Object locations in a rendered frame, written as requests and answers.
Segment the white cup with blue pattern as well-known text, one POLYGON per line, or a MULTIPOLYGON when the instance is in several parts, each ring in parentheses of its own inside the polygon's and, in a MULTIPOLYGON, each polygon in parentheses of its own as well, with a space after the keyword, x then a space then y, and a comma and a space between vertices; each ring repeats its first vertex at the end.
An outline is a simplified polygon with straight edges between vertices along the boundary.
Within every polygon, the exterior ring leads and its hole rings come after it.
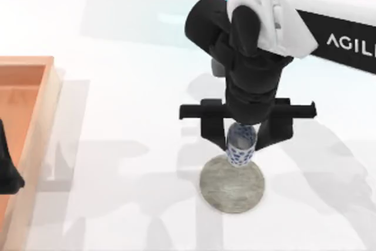
POLYGON ((257 131, 254 126, 238 122, 231 124, 226 138, 226 155, 229 163, 236 167, 246 166, 256 151, 257 131))

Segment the pale grey rounded box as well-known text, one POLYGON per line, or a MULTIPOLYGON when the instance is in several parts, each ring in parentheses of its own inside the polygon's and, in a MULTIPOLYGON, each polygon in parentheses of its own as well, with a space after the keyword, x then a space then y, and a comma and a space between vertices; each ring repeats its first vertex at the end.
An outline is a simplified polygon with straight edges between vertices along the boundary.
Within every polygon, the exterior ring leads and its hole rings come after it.
POLYGON ((211 59, 211 72, 214 77, 217 78, 225 78, 226 77, 226 68, 220 62, 215 60, 214 58, 211 59))

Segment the grey round coaster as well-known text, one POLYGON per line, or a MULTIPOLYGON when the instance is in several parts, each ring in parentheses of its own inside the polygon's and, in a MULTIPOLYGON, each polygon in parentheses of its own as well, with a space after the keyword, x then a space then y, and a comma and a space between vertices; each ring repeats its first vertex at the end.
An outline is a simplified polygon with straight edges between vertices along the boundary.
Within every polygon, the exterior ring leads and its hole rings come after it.
POLYGON ((228 214, 255 208, 264 196, 266 181, 254 162, 233 166, 224 155, 210 159, 199 176, 203 199, 213 208, 228 214))

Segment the shallow salmon-coloured box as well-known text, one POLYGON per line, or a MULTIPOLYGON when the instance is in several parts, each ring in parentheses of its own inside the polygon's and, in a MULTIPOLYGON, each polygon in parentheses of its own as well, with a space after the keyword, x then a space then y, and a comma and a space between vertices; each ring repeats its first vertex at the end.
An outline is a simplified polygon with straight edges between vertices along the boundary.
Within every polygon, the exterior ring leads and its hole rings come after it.
POLYGON ((0 120, 25 180, 17 194, 0 195, 0 251, 25 251, 61 85, 52 56, 0 56, 0 120))

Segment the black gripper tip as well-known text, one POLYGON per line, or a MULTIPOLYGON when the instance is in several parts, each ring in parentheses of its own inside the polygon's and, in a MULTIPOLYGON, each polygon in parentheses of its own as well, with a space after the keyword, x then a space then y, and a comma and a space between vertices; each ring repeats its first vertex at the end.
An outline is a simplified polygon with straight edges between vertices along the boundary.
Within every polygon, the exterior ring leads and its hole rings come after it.
POLYGON ((25 181, 9 153, 4 123, 0 119, 0 195, 15 195, 24 186, 25 181))

